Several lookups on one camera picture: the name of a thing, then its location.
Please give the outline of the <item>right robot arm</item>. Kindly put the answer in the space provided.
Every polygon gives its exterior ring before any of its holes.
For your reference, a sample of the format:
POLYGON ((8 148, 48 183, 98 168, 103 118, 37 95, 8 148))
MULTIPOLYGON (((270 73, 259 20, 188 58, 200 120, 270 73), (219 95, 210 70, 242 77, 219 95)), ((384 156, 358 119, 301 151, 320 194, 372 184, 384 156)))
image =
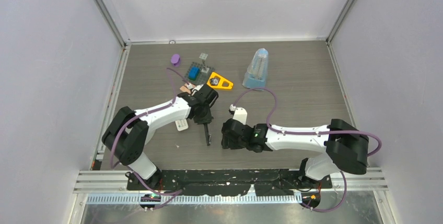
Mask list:
POLYGON ((307 188, 331 173, 363 175, 367 171, 368 137, 340 119, 332 119, 328 125, 305 128, 266 124, 251 127, 228 119, 221 130, 224 149, 245 148, 257 153, 281 149, 318 152, 300 165, 298 181, 307 188))

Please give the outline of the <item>white remote control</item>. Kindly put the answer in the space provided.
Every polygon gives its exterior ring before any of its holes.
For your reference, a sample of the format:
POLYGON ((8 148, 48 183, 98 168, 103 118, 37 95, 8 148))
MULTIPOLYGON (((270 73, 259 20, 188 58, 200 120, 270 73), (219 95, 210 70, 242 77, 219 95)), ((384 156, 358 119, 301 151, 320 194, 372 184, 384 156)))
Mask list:
POLYGON ((177 120, 175 121, 175 125, 179 132, 185 131, 189 128, 187 119, 177 120))

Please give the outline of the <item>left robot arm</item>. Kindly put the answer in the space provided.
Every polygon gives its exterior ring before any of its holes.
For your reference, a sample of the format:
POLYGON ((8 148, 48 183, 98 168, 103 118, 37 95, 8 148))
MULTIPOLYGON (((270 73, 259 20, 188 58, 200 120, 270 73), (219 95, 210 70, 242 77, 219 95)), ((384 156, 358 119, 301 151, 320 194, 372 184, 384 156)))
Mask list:
POLYGON ((145 145, 155 131, 180 120, 193 120, 197 125, 212 122, 211 107, 219 94, 209 85, 198 85, 181 92, 173 99, 151 108, 132 110, 122 107, 101 137, 112 157, 140 176, 140 182, 149 190, 160 183, 160 169, 144 153, 145 145))

